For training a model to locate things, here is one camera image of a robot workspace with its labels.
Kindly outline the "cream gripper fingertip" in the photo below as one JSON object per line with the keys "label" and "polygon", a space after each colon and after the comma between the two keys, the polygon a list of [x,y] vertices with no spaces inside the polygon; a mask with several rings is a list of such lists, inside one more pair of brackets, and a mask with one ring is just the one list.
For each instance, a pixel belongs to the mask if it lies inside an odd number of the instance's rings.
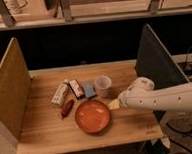
{"label": "cream gripper fingertip", "polygon": [[111,101],[109,104],[108,104],[108,108],[109,109],[119,109],[120,106],[119,106],[119,101],[117,99],[114,99],[113,101]]}

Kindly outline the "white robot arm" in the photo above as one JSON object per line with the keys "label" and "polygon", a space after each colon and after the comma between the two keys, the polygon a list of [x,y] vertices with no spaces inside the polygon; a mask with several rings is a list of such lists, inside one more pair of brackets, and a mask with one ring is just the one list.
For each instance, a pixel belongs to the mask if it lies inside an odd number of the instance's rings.
{"label": "white robot arm", "polygon": [[108,107],[192,112],[192,82],[156,90],[151,79],[138,77]]}

